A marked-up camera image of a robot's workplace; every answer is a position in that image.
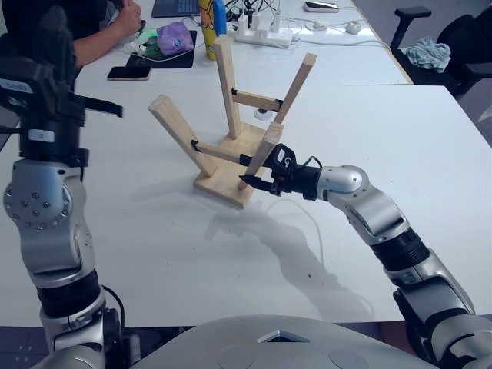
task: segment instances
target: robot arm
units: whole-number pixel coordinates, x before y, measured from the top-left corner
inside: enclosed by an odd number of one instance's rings
[[[21,119],[19,129],[0,132],[20,134],[23,157],[13,165],[3,205],[19,230],[48,349],[56,353],[40,367],[73,360],[64,367],[84,361],[99,369],[120,350],[121,328],[95,270],[81,182],[88,150],[78,144],[86,108],[118,116],[122,108],[73,92],[75,54],[61,8],[42,19],[35,45],[32,59],[0,58],[0,105]]]
[[[248,160],[243,157],[243,164]],[[254,176],[241,179],[275,195],[298,192],[306,200],[327,201],[341,210],[397,286],[394,299],[433,361],[445,368],[492,364],[492,322],[474,315],[464,289],[424,245],[393,200],[358,167],[307,164],[298,165],[294,152],[278,145],[265,162],[272,169],[273,183]]]

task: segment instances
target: person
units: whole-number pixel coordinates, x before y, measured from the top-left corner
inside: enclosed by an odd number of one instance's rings
[[[5,25],[17,53],[30,55],[39,22],[55,5],[67,15],[78,67],[100,58],[141,27],[141,9],[133,0],[2,0]]]

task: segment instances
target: light blue cloth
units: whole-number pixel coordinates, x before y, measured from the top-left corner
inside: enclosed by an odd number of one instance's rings
[[[403,52],[410,60],[410,63],[425,69],[435,69],[437,73],[442,73],[451,60],[451,50],[446,44],[436,44],[431,37],[424,37],[418,40],[415,46],[402,48]]]

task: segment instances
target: black phone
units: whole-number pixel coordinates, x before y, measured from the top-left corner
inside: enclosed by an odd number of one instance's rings
[[[108,75],[109,81],[147,81],[151,77],[151,67],[113,67]]]

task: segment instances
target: black shirt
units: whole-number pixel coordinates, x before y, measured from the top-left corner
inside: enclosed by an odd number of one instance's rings
[[[2,0],[5,25],[20,54],[30,54],[42,16],[55,5],[65,10],[74,40],[98,32],[107,8],[106,0]]]

